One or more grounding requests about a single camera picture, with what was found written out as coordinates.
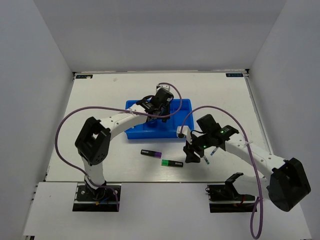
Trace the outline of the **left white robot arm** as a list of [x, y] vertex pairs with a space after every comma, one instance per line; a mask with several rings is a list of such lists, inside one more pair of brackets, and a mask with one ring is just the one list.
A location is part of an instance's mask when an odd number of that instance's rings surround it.
[[96, 200], [105, 196], [102, 162], [108, 155], [111, 140], [130, 128], [156, 120], [158, 116], [169, 115], [173, 98], [170, 87], [162, 84], [150, 100], [143, 98], [137, 101], [128, 113], [120, 112], [101, 120], [90, 117], [85, 121], [75, 147], [84, 164], [84, 182], [90, 196]]

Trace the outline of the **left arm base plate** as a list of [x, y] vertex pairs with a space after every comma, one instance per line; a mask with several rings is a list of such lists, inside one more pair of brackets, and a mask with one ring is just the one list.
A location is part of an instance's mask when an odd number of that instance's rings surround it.
[[91, 191], [84, 183], [78, 184], [73, 201], [73, 212], [118, 212], [121, 198], [121, 185]]

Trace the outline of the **green cap black highlighter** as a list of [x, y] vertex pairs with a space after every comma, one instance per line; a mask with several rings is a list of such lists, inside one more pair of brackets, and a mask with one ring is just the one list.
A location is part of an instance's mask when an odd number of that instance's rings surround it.
[[184, 166], [184, 163], [180, 162], [180, 161], [162, 159], [161, 160], [161, 165], [164, 166], [164, 167], [179, 167], [179, 168], [182, 168]]

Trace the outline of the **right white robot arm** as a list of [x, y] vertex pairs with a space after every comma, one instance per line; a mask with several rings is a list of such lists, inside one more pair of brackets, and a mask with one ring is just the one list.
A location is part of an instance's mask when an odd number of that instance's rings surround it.
[[243, 195], [270, 200], [278, 209], [289, 212], [311, 192], [303, 164], [271, 154], [248, 142], [244, 135], [230, 126], [221, 127], [207, 114], [197, 120], [201, 131], [195, 135], [188, 126], [176, 130], [179, 138], [186, 138], [183, 151], [186, 163], [199, 163], [205, 150], [216, 147], [256, 167], [257, 176], [236, 172], [223, 185], [210, 188], [213, 201], [236, 200]]

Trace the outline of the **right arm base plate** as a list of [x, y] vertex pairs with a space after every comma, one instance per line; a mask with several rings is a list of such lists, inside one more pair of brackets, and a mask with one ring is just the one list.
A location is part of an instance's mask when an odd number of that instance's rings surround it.
[[254, 209], [255, 196], [229, 196], [225, 185], [222, 184], [207, 185], [205, 191], [208, 195], [210, 213], [250, 213]]

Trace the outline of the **purple cap black highlighter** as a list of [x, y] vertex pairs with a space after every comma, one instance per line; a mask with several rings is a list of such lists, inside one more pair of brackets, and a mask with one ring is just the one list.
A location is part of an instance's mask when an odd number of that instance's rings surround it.
[[152, 150], [146, 150], [142, 149], [140, 151], [141, 155], [148, 156], [148, 157], [154, 157], [160, 159], [162, 157], [162, 153], [158, 151], [152, 151]]

